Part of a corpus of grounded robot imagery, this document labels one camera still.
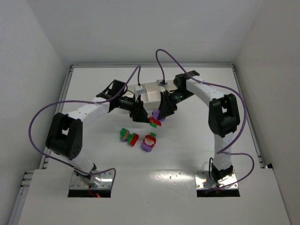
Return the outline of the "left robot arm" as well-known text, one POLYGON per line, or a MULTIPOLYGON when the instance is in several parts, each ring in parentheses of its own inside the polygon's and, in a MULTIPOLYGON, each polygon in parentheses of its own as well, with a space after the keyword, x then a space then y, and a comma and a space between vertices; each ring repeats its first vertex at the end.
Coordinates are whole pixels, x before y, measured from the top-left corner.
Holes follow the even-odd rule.
POLYGON ((134 122, 150 122, 141 98, 125 96, 126 90, 126 83, 113 80, 88 104, 66 114, 55 114, 46 139, 46 147, 67 159, 80 175, 91 176, 96 166, 82 151, 85 125, 91 124, 115 108, 129 111, 129 116, 134 122))

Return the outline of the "white divided container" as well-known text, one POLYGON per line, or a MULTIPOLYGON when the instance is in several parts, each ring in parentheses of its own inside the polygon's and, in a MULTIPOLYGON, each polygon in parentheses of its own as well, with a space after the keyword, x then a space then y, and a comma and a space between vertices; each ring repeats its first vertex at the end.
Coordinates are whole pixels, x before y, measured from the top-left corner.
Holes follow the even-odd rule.
MULTIPOLYGON (((175 90, 176 87, 173 84, 171 80, 166 80, 167 82, 167 89, 168 90, 175 90)), ((148 82, 148 83, 142 83, 142 86, 145 88, 146 93, 143 93, 141 95, 141 100, 144 103, 150 103, 150 102, 160 102, 160 92, 165 91, 165 87, 158 86, 156 82, 148 82)), ((137 84, 135 85, 129 85, 128 90, 135 93, 135 87, 138 87, 137 84)))

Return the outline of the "left base plate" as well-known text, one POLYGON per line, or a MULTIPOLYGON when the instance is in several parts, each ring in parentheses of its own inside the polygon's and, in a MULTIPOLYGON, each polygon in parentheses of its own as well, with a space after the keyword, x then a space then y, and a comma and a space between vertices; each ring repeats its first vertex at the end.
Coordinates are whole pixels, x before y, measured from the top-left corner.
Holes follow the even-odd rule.
POLYGON ((71 190, 88 190, 89 187, 94 190, 107 190, 112 187, 114 171, 110 170, 93 176, 85 176, 74 171, 71 176, 71 190))

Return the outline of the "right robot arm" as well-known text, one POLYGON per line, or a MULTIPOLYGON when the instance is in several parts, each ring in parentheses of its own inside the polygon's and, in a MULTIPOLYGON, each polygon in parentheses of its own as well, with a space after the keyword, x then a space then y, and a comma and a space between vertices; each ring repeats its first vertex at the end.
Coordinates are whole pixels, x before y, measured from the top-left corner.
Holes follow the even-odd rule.
POLYGON ((231 160, 231 142, 233 133, 240 124, 240 114, 237 99, 234 94, 224 94, 210 85, 198 82, 196 71, 179 74, 173 81, 175 91, 160 92, 160 105, 154 117, 162 120, 177 110, 177 104, 196 96, 204 102, 208 109, 208 125, 214 134, 214 157, 210 166, 210 177, 215 182, 233 173, 231 160))

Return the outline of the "santa lego stack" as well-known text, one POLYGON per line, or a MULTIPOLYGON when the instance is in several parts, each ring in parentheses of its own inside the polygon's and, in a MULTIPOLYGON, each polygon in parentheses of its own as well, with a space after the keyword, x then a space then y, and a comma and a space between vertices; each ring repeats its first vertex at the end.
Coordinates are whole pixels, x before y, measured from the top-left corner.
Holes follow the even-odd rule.
POLYGON ((149 135, 146 135, 141 143, 141 148, 145 152, 151 152, 156 144, 156 134, 150 133, 149 135))

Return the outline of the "purple lego brick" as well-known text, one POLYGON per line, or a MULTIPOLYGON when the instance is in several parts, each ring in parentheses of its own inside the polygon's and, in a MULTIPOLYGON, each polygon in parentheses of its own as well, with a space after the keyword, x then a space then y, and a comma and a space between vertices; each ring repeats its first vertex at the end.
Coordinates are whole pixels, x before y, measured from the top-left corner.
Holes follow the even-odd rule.
POLYGON ((160 121, 160 122, 163 122, 165 120, 165 118, 161 118, 161 119, 158 119, 158 115, 159 115, 160 111, 159 110, 154 110, 152 112, 152 116, 153 118, 155 118, 156 120, 160 121))

